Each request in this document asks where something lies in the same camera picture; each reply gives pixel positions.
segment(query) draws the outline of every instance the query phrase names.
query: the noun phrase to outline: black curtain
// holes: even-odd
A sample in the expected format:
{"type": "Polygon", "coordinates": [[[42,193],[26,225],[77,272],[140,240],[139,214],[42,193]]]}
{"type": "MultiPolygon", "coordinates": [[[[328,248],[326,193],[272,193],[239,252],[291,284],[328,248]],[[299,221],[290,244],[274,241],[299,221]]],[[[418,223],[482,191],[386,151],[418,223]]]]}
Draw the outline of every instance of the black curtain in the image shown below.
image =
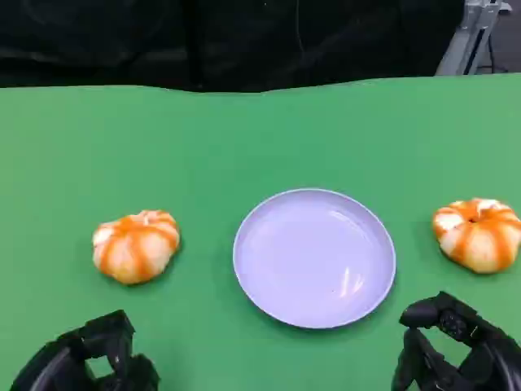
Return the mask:
{"type": "Polygon", "coordinates": [[[463,0],[4,0],[0,86],[260,91],[431,76],[463,0]]]}

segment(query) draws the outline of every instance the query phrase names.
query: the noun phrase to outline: mini pumpkin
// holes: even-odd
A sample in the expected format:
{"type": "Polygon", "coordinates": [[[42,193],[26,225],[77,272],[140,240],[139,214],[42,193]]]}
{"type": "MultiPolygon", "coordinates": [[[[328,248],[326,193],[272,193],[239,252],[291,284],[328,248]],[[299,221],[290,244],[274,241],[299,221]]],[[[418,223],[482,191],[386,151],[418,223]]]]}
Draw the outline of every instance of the mini pumpkin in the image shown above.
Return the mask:
{"type": "Polygon", "coordinates": [[[438,209],[432,222],[443,252],[476,273],[504,270],[517,257],[521,222],[497,200],[453,202],[438,209]]]}
{"type": "Polygon", "coordinates": [[[93,236],[94,264],[121,283],[144,283],[163,272],[179,240],[172,216],[143,210],[98,227],[93,236]]]}

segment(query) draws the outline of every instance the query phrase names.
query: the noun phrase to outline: green tablecloth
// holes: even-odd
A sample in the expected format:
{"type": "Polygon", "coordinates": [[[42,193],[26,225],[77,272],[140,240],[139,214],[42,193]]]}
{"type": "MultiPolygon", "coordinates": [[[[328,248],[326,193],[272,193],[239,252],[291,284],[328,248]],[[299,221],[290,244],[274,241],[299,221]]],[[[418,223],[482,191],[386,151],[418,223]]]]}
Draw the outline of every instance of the green tablecloth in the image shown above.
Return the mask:
{"type": "MultiPolygon", "coordinates": [[[[125,309],[162,389],[388,389],[410,302],[446,289],[521,337],[521,268],[480,277],[431,233],[473,196],[521,212],[521,76],[363,81],[267,94],[143,87],[0,90],[0,389],[43,343],[125,309]],[[387,300],[349,327],[277,323],[243,295],[234,233],[264,198],[341,191],[396,245],[387,300]],[[153,283],[122,287],[91,261],[99,222],[166,209],[183,249],[153,283]]],[[[457,361],[465,350],[431,333],[457,361]]]]}

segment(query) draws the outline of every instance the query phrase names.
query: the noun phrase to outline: metal stand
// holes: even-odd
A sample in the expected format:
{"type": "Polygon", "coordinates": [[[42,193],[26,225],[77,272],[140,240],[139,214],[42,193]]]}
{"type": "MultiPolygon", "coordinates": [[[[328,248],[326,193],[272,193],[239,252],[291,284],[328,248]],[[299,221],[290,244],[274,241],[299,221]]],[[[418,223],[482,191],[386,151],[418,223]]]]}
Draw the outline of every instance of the metal stand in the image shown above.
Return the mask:
{"type": "Polygon", "coordinates": [[[502,5],[502,0],[466,2],[462,24],[454,34],[436,76],[475,73],[502,5]]]}

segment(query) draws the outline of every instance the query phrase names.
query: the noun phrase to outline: plate rim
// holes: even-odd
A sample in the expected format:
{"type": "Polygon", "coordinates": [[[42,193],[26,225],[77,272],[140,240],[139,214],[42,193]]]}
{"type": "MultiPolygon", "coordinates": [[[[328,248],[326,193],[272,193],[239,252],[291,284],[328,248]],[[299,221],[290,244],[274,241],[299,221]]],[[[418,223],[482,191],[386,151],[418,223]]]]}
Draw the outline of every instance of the plate rim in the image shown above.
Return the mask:
{"type": "Polygon", "coordinates": [[[273,319],[276,319],[278,320],[279,322],[282,322],[282,323],[285,323],[285,324],[288,324],[290,326],[293,326],[293,327],[298,327],[298,328],[305,328],[305,329],[317,329],[317,330],[325,330],[325,329],[332,329],[332,328],[337,328],[337,327],[343,327],[343,326],[347,326],[348,324],[351,324],[351,323],[355,323],[355,322],[358,322],[359,320],[362,320],[363,318],[365,318],[367,315],[371,314],[372,312],[374,312],[379,306],[380,304],[383,303],[383,301],[386,299],[386,297],[388,296],[389,292],[391,291],[391,288],[394,284],[394,281],[395,281],[395,277],[396,277],[396,250],[395,250],[395,247],[394,247],[394,242],[392,241],[392,237],[391,235],[389,234],[389,231],[387,230],[387,228],[385,227],[385,225],[382,223],[382,221],[378,218],[378,216],[376,216],[369,208],[367,208],[364,204],[362,204],[361,202],[357,201],[357,200],[354,200],[353,198],[349,197],[348,195],[345,195],[343,193],[340,193],[338,191],[332,191],[332,190],[327,190],[327,189],[323,189],[323,188],[320,188],[320,187],[300,187],[300,188],[295,188],[295,189],[290,189],[290,190],[286,190],[286,191],[281,191],[279,193],[276,193],[266,199],[264,199],[263,201],[261,201],[259,204],[257,204],[247,215],[246,217],[241,221],[241,224],[239,225],[239,228],[237,230],[237,232],[235,233],[235,238],[234,238],[234,247],[233,247],[233,251],[232,251],[232,260],[233,260],[233,264],[234,264],[234,273],[235,273],[235,277],[236,279],[239,281],[239,286],[241,287],[241,289],[243,290],[244,294],[246,295],[246,297],[248,298],[248,300],[253,304],[255,305],[255,307],[257,307],[259,310],[261,310],[262,312],[264,312],[265,314],[267,314],[268,316],[270,316],[271,318],[273,319]],[[243,230],[245,229],[245,225],[246,223],[250,220],[250,218],[260,209],[262,208],[264,205],[268,204],[269,202],[271,202],[272,200],[275,200],[279,197],[282,197],[282,196],[287,196],[291,193],[297,193],[297,192],[303,192],[303,191],[313,191],[313,192],[318,192],[318,193],[328,193],[328,194],[333,194],[335,196],[340,196],[341,198],[344,198],[346,199],[347,201],[350,201],[350,202],[353,202],[354,204],[357,204],[359,207],[361,207],[362,209],[364,209],[380,226],[381,228],[383,229],[383,232],[387,238],[387,241],[388,243],[390,244],[390,248],[391,248],[391,254],[392,254],[392,273],[391,273],[391,278],[389,279],[389,283],[387,284],[387,286],[385,287],[385,290],[383,291],[383,293],[379,296],[378,300],[376,300],[374,302],[374,304],[366,311],[362,312],[359,316],[357,317],[354,317],[352,319],[348,319],[347,321],[345,322],[342,322],[342,323],[339,323],[337,325],[334,325],[334,326],[322,326],[322,327],[316,327],[316,326],[303,326],[301,324],[294,324],[288,320],[285,320],[285,319],[281,319],[279,318],[278,316],[275,316],[274,314],[272,314],[270,311],[262,308],[260,305],[258,305],[256,303],[256,300],[255,298],[252,296],[252,294],[250,292],[248,292],[248,290],[245,288],[245,285],[244,285],[244,282],[241,280],[241,276],[240,276],[240,273],[238,272],[238,267],[237,267],[237,247],[238,247],[238,241],[239,241],[239,236],[241,235],[241,233],[243,232],[243,230]]]}

